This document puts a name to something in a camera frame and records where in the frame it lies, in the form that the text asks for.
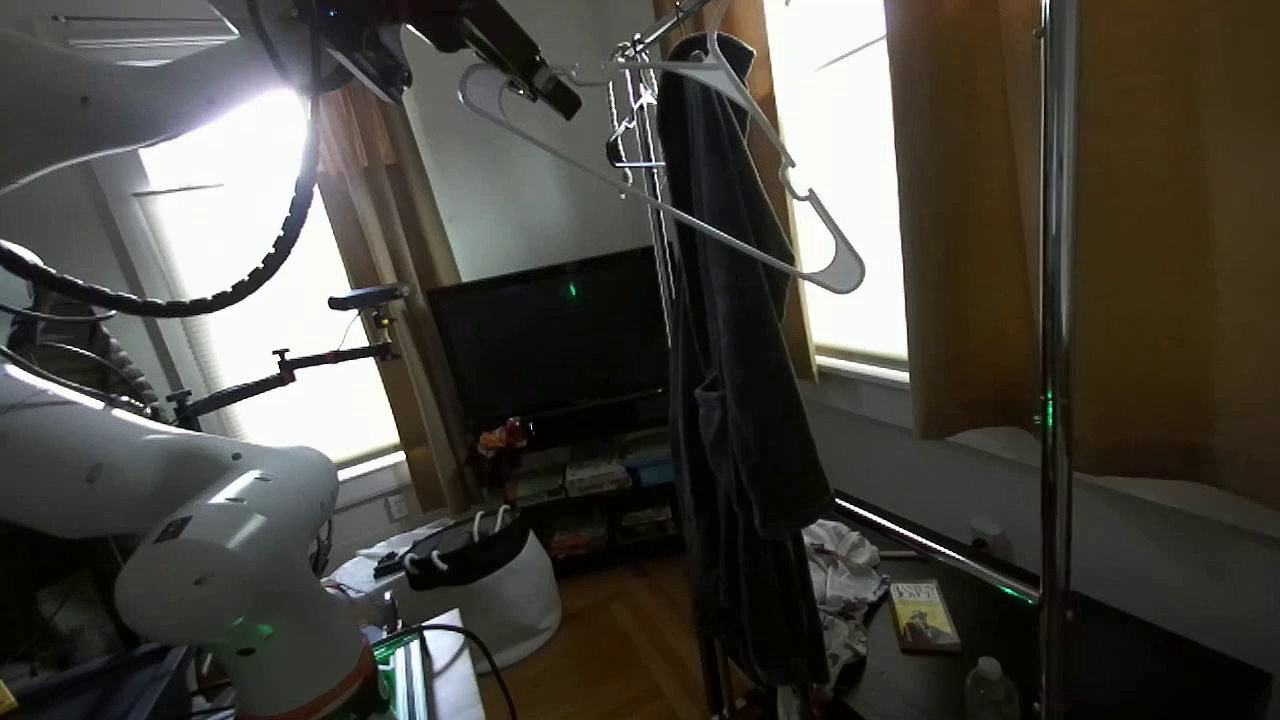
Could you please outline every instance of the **black garment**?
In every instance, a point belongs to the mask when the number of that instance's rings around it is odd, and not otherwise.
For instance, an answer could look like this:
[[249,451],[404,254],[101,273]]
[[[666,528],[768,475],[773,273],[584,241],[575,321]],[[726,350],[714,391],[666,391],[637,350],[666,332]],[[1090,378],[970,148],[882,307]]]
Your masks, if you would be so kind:
[[[752,51],[719,44],[742,72]],[[666,72],[658,139],[677,209],[788,254],[719,92]],[[677,243],[673,429],[698,633],[765,684],[816,684],[823,634],[800,528],[831,507],[831,488],[780,341],[788,274],[683,224]]]

